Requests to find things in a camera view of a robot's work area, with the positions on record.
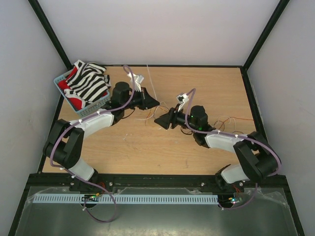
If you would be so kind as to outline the white zip tie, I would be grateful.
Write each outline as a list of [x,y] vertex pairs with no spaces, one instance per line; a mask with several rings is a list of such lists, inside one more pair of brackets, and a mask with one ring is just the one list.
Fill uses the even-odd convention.
[[150,84],[151,84],[151,87],[152,87],[152,90],[153,90],[153,93],[154,93],[154,98],[155,98],[155,100],[158,100],[148,64],[146,65],[146,68],[147,68],[147,72],[148,72],[148,75],[149,75]]

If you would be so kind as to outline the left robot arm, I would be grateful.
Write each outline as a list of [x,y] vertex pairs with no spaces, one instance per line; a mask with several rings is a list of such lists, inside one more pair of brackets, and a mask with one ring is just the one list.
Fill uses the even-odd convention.
[[160,105],[146,88],[132,91],[126,82],[118,82],[112,91],[110,101],[97,112],[83,119],[55,122],[43,148],[43,155],[80,178],[86,190],[96,189],[98,172],[81,157],[83,140],[95,132],[113,126],[124,118],[126,109],[148,110]]

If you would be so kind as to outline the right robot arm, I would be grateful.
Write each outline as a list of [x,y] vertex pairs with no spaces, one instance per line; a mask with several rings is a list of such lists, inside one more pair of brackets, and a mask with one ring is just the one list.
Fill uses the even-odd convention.
[[248,180],[261,183],[281,166],[279,157],[260,133],[256,131],[248,135],[221,133],[208,123],[208,115],[203,106],[193,106],[187,115],[177,105],[168,113],[156,118],[154,122],[164,129],[174,129],[176,126],[187,128],[192,131],[199,146],[236,154],[238,165],[228,164],[215,174],[215,185],[220,191],[230,191],[233,184]]

